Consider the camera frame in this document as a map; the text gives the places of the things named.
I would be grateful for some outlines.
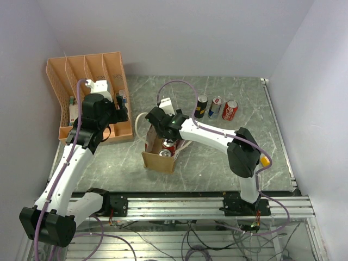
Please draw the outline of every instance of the yellow object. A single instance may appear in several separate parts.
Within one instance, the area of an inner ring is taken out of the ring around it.
[[[266,156],[263,156],[262,158],[260,158],[261,164],[264,167],[267,167],[268,165],[270,165],[270,161],[268,160],[268,158]]]

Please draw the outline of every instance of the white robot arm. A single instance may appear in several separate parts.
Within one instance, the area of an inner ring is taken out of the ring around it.
[[[106,81],[93,83],[89,80],[87,86],[92,90],[91,94],[85,96],[82,103],[82,125],[79,135],[76,135],[76,120],[69,132],[61,162],[45,191],[32,208],[24,207],[20,213],[20,221],[30,239],[34,239],[36,224],[45,203],[48,203],[48,208],[41,223],[39,241],[60,247],[65,247],[70,243],[76,227],[91,214],[109,214],[110,196],[108,191],[102,189],[91,188],[80,200],[70,203],[70,197],[77,182],[97,146],[103,140],[104,130],[111,123],[128,120],[127,109],[122,97],[116,97],[119,106],[119,109],[116,109]],[[175,113],[170,99],[166,99],[159,107],[154,107],[146,118],[154,125],[157,135],[160,137],[200,142],[226,154],[231,170],[239,176],[241,199],[248,204],[256,204],[259,193],[256,188],[254,171],[259,162],[259,151],[231,137],[197,128],[193,120],[183,115],[180,110]],[[256,143],[247,129],[224,130],[199,124],[201,127],[209,127],[209,129],[225,134],[241,135],[244,139]],[[74,139],[77,139],[77,144],[73,156],[58,180],[58,173],[66,163]],[[54,182],[58,182],[56,189],[50,201],[47,202],[47,193]]]

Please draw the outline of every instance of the white wall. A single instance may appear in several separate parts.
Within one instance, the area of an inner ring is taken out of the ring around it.
[[[67,55],[126,73],[269,78],[313,0],[38,0]]]
[[[335,261],[348,259],[347,14],[346,0],[317,0],[269,88],[295,177]]]
[[[58,145],[60,107],[45,73],[64,55],[35,0],[0,8],[0,260],[14,260],[22,207],[45,186]]]

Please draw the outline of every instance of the brown cardboard box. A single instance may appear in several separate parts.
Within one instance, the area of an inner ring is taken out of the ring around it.
[[[148,145],[145,152],[142,153],[144,167],[172,174],[174,172],[176,159],[179,153],[176,153],[172,157],[163,157],[158,155],[158,152],[162,149],[163,139],[157,137],[156,131],[152,125],[147,132],[146,140]]]

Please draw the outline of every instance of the gray marble table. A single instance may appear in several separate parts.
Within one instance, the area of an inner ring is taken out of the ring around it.
[[[238,101],[239,109],[232,121],[225,121],[221,116],[214,120],[205,115],[201,122],[224,129],[248,128],[258,145],[274,160],[273,167],[263,172],[260,187],[263,190],[292,189],[289,168],[259,78],[128,76],[133,122],[138,114],[156,105],[158,89],[172,79],[189,81],[199,94],[208,96],[209,102],[214,96]],[[170,97],[173,105],[187,115],[195,106],[194,94],[185,84],[168,85],[162,96]],[[149,123],[141,119],[140,134],[145,136],[148,128]],[[60,147],[56,166],[63,147]],[[137,137],[128,142],[99,146],[75,191],[85,192],[91,187],[122,192],[239,190],[237,176],[229,169],[227,156],[213,148],[193,142],[180,153],[173,174],[145,169],[142,151],[144,144]]]

